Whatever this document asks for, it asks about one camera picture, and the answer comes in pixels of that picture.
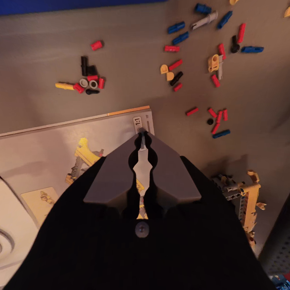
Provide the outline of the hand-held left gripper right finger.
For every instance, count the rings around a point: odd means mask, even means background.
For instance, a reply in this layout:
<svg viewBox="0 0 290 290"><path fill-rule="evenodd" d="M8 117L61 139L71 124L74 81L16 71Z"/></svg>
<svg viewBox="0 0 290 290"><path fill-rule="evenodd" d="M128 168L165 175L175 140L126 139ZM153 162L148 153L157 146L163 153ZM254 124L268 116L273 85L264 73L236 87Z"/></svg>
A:
<svg viewBox="0 0 290 290"><path fill-rule="evenodd" d="M148 219L161 219L177 205L199 201L201 194L179 153L149 132L144 132L144 140L152 166L144 194Z"/></svg>

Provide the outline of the toy car instruction booklet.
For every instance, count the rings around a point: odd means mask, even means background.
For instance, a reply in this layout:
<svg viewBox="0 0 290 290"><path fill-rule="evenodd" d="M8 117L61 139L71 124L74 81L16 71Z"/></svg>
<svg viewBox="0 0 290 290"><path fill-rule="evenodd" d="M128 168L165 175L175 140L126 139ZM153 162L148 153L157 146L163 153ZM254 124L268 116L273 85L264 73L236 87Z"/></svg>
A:
<svg viewBox="0 0 290 290"><path fill-rule="evenodd" d="M150 108L1 136L1 177L32 213L36 225L61 194L101 157L149 132Z"/></svg>

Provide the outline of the grey desk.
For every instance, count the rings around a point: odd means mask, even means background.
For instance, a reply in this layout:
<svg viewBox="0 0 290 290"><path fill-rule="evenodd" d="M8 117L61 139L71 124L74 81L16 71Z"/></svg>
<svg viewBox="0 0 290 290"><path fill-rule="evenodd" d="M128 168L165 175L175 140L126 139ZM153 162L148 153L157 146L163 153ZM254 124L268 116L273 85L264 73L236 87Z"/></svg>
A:
<svg viewBox="0 0 290 290"><path fill-rule="evenodd" d="M24 69L37 88L28 93L40 122L59 123L91 117L109 111L149 104L153 111L155 134L185 155L207 173L218 165L257 169L262 177L262 194L270 209L260 213L257 251L274 225L289 192L289 20L282 18L288 1L240 1L234 16L217 31L214 24L198 28L181 43L183 89L171 92L159 67L175 62L174 53L164 53L171 40L166 24L189 20L192 4L169 1L165 4L128 8L104 8L4 17L1 28L3 68ZM262 53L232 54L231 38L246 24L240 48L264 47ZM223 78L216 88L208 72L208 58L218 54L223 43L226 59ZM94 66L104 79L99 93L87 94L81 87L81 57ZM74 90L55 87L63 82ZM213 139L208 125L212 116L227 109L228 120L221 121L218 132L230 134Z"/></svg>

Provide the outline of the blue storage bin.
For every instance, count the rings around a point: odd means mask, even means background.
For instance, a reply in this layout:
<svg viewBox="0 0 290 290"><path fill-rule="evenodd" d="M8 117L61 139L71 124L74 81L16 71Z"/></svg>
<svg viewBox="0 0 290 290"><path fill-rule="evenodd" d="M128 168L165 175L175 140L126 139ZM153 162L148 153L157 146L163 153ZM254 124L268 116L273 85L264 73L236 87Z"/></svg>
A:
<svg viewBox="0 0 290 290"><path fill-rule="evenodd" d="M1 0L0 15L43 13L158 2L165 2L165 0Z"/></svg>

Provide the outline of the long grey toy pin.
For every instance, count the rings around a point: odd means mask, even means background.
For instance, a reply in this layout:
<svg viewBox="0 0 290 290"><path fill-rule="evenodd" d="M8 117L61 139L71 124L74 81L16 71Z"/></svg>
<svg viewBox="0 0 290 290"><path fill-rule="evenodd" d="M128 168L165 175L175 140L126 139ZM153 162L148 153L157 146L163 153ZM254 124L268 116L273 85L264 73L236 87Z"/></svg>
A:
<svg viewBox="0 0 290 290"><path fill-rule="evenodd" d="M196 30L197 28L200 28L204 25L207 25L211 22L213 22L214 20L216 20L218 18L218 12L217 11L214 11L210 14L208 14L206 17L204 17L203 19L193 23L190 27L190 29L193 31L193 30Z"/></svg>

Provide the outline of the short grey axle pin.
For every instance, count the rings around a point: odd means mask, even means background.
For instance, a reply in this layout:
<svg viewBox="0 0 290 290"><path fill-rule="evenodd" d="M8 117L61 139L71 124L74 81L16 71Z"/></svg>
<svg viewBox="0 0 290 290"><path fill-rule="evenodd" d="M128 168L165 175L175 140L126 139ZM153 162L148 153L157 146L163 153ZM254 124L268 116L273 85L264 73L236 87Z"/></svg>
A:
<svg viewBox="0 0 290 290"><path fill-rule="evenodd" d="M224 55L219 56L219 68L217 70L217 76L219 81L223 78L223 56Z"/></svg>

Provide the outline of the scattered black toy pins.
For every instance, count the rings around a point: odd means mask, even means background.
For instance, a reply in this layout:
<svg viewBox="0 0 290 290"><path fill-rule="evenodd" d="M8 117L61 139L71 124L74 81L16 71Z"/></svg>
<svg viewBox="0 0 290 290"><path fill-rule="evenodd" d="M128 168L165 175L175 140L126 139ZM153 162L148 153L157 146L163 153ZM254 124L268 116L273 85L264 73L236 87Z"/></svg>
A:
<svg viewBox="0 0 290 290"><path fill-rule="evenodd" d="M182 41L184 41L185 39L187 39L189 37L188 32L179 35L177 38L175 38L172 43L173 45L166 45L164 47L164 51L165 52L179 52L180 51L180 47L177 45L179 43L181 43ZM232 37L232 47L230 49L231 53L237 53L240 49L240 43L243 41L243 35L240 36L236 36L234 35ZM225 53L225 49L224 49L224 45L220 44L218 46L218 50L219 50L219 56L220 55L224 55L223 56L223 60L226 59L226 53ZM173 72L173 70L175 68L177 68L178 66L180 66L183 63L182 60L178 60L175 63L173 63L172 65L168 66L169 72ZM87 65L87 58L85 56L81 57L81 68L82 68L82 75L84 77L87 78L88 82L90 80L96 80L98 83L98 88L99 89L103 89L104 87L104 79L103 78L99 78L96 75L96 70L94 66L88 66ZM182 84L179 82L180 78L183 76L183 72L178 72L177 74L174 74L175 77L172 81L169 81L170 86L173 86L173 90L176 92L177 90L179 90L182 87ZM211 80L213 82L213 84L215 85L216 88L220 87L220 82L218 80L218 76L216 74L211 75ZM89 94L93 94L93 93L99 93L99 91L94 91L93 89L87 89L86 93Z"/></svg>

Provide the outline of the perforated panel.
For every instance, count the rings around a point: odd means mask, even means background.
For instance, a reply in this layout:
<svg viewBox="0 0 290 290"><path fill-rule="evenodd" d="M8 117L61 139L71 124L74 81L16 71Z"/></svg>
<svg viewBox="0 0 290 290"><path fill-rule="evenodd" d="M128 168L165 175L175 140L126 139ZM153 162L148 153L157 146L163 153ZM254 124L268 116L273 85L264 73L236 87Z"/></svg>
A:
<svg viewBox="0 0 290 290"><path fill-rule="evenodd" d="M285 201L262 249L259 261L268 276L287 274L290 270L290 196Z"/></svg>

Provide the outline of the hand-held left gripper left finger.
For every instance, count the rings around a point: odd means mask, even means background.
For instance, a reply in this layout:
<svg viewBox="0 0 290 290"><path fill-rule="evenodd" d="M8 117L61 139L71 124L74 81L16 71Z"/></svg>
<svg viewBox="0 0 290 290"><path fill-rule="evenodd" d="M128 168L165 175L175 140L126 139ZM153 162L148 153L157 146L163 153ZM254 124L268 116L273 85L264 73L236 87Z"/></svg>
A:
<svg viewBox="0 0 290 290"><path fill-rule="evenodd" d="M123 218L137 219L140 194L133 168L140 148L138 133L108 154L83 201L115 208Z"/></svg>

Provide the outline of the yellow toy brick car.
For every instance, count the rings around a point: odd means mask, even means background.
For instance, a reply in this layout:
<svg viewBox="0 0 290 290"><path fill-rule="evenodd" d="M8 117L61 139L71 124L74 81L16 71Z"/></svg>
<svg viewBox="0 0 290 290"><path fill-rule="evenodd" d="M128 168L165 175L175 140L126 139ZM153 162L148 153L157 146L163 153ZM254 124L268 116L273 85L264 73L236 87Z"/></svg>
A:
<svg viewBox="0 0 290 290"><path fill-rule="evenodd" d="M232 175L218 174L212 177L212 182L223 193L228 202L238 199L237 216L243 230L247 236L248 242L252 250L255 250L255 232L257 212L256 207L265 210L265 203L258 202L259 176L253 170L248 170L247 175L251 179L250 184L245 182L235 182Z"/></svg>

